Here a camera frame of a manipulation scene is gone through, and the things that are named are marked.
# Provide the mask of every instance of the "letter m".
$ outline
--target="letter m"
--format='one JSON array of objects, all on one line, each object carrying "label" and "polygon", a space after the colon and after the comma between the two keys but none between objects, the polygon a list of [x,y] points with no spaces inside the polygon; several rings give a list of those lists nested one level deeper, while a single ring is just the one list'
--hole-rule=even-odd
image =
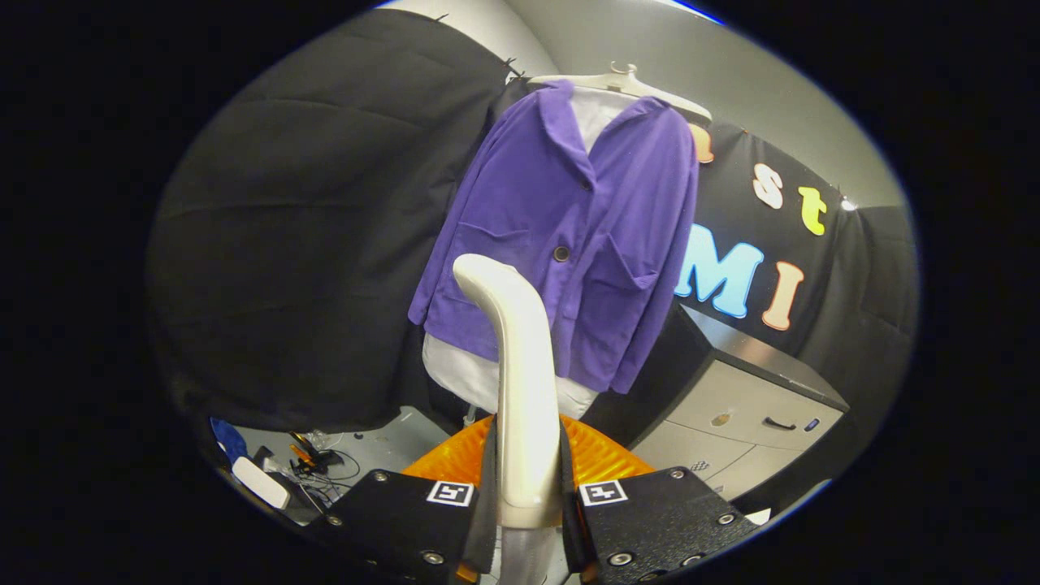
[{"label": "letter m", "polygon": [[748,314],[751,279],[764,258],[759,249],[742,243],[720,260],[711,230],[694,224],[686,240],[686,255],[682,259],[675,295],[688,297],[694,290],[692,279],[696,280],[697,300],[702,303],[722,287],[711,305],[728,315],[744,319]]}]

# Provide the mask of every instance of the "gray cabinet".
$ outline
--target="gray cabinet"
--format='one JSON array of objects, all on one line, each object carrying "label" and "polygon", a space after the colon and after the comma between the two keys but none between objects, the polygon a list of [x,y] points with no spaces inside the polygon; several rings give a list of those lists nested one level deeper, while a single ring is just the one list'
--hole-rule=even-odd
[{"label": "gray cabinet", "polygon": [[709,349],[688,388],[632,452],[656,468],[688,467],[733,500],[795,461],[849,406],[804,363],[683,308]]}]

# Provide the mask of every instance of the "letter i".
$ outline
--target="letter i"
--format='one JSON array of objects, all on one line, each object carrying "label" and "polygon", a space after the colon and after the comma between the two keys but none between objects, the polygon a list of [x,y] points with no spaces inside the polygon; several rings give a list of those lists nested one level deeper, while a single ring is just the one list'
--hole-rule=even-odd
[{"label": "letter i", "polygon": [[802,269],[790,262],[777,262],[777,290],[773,294],[773,304],[762,313],[762,323],[778,331],[790,328],[790,307],[795,304],[795,291],[805,280]]}]

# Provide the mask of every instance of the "cabinet drawer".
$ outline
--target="cabinet drawer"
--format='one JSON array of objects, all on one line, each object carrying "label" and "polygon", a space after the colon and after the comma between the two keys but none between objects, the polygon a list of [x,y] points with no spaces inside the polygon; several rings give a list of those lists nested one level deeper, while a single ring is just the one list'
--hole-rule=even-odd
[{"label": "cabinet drawer", "polygon": [[801,451],[755,446],[705,483],[727,501],[744,495],[802,455]]},{"label": "cabinet drawer", "polygon": [[[805,451],[840,416],[838,410],[717,360],[668,419],[725,438]],[[766,424],[766,417],[795,430]],[[820,423],[806,431],[814,418]]]},{"label": "cabinet drawer", "polygon": [[632,449],[632,453],[656,469],[682,465],[706,480],[752,447],[664,421]]}]

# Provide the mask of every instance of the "jacket collar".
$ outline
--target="jacket collar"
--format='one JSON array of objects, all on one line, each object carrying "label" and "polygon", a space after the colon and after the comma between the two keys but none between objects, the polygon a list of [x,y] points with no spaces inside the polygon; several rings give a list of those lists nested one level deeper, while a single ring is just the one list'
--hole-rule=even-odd
[{"label": "jacket collar", "polygon": [[[546,135],[567,155],[578,170],[590,180],[594,180],[596,172],[584,150],[581,133],[578,131],[577,119],[571,106],[571,96],[574,94],[574,82],[568,79],[548,81],[545,87],[538,91],[539,111]],[[602,134],[615,127],[648,113],[670,109],[671,106],[658,98],[644,96],[629,104],[614,120],[603,128]]]}]

